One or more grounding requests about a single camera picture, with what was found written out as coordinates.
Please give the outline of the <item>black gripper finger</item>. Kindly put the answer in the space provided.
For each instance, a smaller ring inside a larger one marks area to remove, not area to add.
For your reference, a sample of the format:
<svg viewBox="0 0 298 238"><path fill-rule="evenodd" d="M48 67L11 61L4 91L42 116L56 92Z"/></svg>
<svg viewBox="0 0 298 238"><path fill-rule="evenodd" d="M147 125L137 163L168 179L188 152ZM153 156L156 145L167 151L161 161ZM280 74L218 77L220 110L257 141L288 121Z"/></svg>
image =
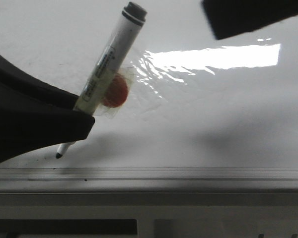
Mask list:
<svg viewBox="0 0 298 238"><path fill-rule="evenodd" d="M77 99L0 55L0 163L47 146L86 139L95 119L73 111Z"/></svg>
<svg viewBox="0 0 298 238"><path fill-rule="evenodd" d="M203 0L216 40L222 40L298 15L298 0Z"/></svg>

